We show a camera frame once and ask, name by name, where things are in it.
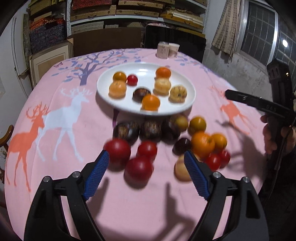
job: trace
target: orange deer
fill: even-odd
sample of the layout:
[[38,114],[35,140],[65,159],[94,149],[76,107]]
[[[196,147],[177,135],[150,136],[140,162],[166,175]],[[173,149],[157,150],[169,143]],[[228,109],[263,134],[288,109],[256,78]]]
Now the orange deer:
[[[48,111],[48,107],[46,105],[42,109],[42,102],[39,105],[35,106],[35,108],[33,109],[32,116],[29,115],[29,109],[30,108],[28,108],[28,110],[26,111],[26,117],[28,119],[31,119],[31,122],[33,122],[31,130],[29,132],[18,133],[11,139],[9,149],[8,149],[7,158],[10,153],[17,153],[17,152],[19,153],[18,158],[17,158],[17,163],[15,165],[14,185],[17,186],[16,172],[17,172],[18,164],[19,164],[20,160],[22,160],[23,169],[24,169],[24,173],[25,173],[25,177],[26,177],[26,186],[28,188],[28,191],[30,192],[31,189],[30,189],[30,185],[28,182],[28,175],[27,175],[27,160],[26,160],[27,152],[28,152],[28,150],[31,149],[32,143],[37,138],[38,129],[44,128],[42,116],[48,114],[49,111]],[[7,173],[5,176],[6,176],[8,184],[10,184]]]
[[250,129],[249,127],[249,124],[247,123],[247,121],[255,128],[255,126],[251,123],[251,121],[248,119],[248,117],[246,117],[245,115],[243,115],[239,109],[237,108],[237,106],[230,100],[228,100],[226,97],[225,97],[225,93],[224,91],[221,91],[219,89],[217,89],[216,87],[212,86],[210,87],[210,90],[214,90],[217,92],[218,95],[220,95],[222,98],[224,98],[228,104],[227,105],[222,105],[220,107],[220,110],[221,111],[224,111],[226,115],[228,115],[228,118],[229,118],[229,123],[235,128],[235,129],[238,129],[240,130],[242,133],[248,135],[249,133],[248,132],[245,132],[243,130],[241,130],[236,124],[235,124],[235,121],[234,121],[234,118],[236,116],[238,116],[242,122]]

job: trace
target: plate rim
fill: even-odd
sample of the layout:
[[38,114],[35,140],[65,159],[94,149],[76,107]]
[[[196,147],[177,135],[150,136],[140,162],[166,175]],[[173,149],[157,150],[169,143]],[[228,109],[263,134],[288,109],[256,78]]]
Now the plate rim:
[[[129,62],[129,63],[124,63],[124,64],[119,64],[120,66],[124,66],[124,65],[131,65],[131,64],[151,64],[151,65],[155,65],[155,66],[159,66],[159,67],[162,67],[162,65],[159,65],[159,64],[155,64],[155,63],[150,63],[150,62],[144,62],[144,61],[141,61],[141,62]],[[167,112],[167,113],[159,113],[159,112],[156,112],[156,111],[146,111],[146,110],[142,110],[142,111],[134,111],[134,110],[130,110],[130,109],[127,109],[127,108],[124,108],[124,107],[120,107],[118,108],[117,106],[115,106],[113,103],[110,103],[108,100],[108,98],[105,98],[104,96],[102,96],[99,92],[99,88],[98,88],[98,83],[99,83],[99,79],[100,77],[107,71],[109,70],[112,70],[116,67],[118,67],[119,65],[115,65],[115,66],[112,66],[110,69],[107,69],[105,70],[103,73],[100,74],[100,76],[98,77],[98,80],[96,82],[96,91],[98,93],[98,95],[100,96],[100,98],[102,98],[107,104],[111,105],[113,108],[115,109],[118,109],[120,111],[124,111],[124,112],[127,112],[127,113],[133,113],[133,114],[137,114],[137,115],[148,115],[148,116],[168,116],[168,115],[174,115],[174,114],[178,114],[178,113],[181,113],[181,112],[184,112],[188,109],[190,109],[194,102],[195,102],[195,99],[196,99],[196,89],[195,89],[195,86],[193,85],[193,83],[190,81],[190,79],[188,79],[186,76],[184,76],[183,74],[179,73],[178,71],[175,71],[175,70],[172,70],[171,71],[174,71],[176,73],[178,73],[179,75],[181,75],[182,77],[184,77],[192,86],[193,86],[193,90],[194,90],[194,98],[192,100],[192,102],[190,104],[188,104],[188,106],[186,108],[184,107],[180,107],[180,111],[178,112],[175,112],[175,111],[171,111],[171,112]]]

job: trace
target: dark purple fruit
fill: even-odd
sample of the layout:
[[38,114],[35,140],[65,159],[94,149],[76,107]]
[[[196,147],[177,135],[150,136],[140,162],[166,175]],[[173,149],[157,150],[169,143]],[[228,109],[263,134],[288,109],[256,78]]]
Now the dark purple fruit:
[[176,141],[181,135],[179,126],[174,122],[174,119],[167,118],[162,122],[161,131],[165,142]]
[[177,156],[184,154],[191,149],[191,141],[187,138],[180,138],[173,147],[173,153]]
[[139,137],[140,126],[134,121],[119,123],[113,130],[113,137],[126,140],[133,145]]
[[161,140],[161,124],[157,121],[145,121],[140,128],[141,140],[159,142]]
[[151,94],[150,90],[145,88],[138,88],[133,92],[133,100],[142,103],[142,99],[145,95]]

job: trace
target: human hand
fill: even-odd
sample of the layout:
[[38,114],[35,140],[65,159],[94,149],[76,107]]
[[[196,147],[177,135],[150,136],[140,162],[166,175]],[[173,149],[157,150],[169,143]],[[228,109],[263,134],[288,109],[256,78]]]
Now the human hand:
[[[263,123],[267,123],[267,116],[263,115],[261,116],[260,120]],[[286,154],[290,153],[294,147],[296,142],[296,131],[295,126],[292,127],[292,130],[287,138],[287,144],[286,144]],[[289,131],[289,127],[283,127],[281,130],[282,137],[285,137]],[[277,144],[273,141],[271,141],[271,132],[268,127],[268,124],[263,128],[263,135],[264,135],[264,143],[265,143],[265,151],[267,154],[271,154],[274,150],[276,150]]]

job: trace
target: red fruit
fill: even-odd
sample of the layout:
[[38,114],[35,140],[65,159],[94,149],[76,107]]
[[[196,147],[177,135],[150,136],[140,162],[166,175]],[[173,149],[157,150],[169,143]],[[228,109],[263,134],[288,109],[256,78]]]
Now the red fruit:
[[143,141],[137,151],[137,156],[148,157],[151,162],[155,160],[157,154],[157,146],[152,141]]
[[220,168],[221,158],[217,154],[211,153],[205,163],[209,166],[212,172],[215,172]]
[[221,159],[221,166],[220,168],[224,168],[228,165],[229,161],[230,161],[230,154],[228,151],[226,150],[222,150],[217,154],[220,159]]
[[109,153],[111,169],[123,169],[131,157],[131,147],[123,139],[114,138],[106,142],[103,149]]
[[124,171],[125,179],[132,184],[146,184],[153,173],[154,167],[145,156],[130,159]]
[[130,86],[136,86],[138,83],[138,78],[134,74],[129,75],[127,80],[127,84]]

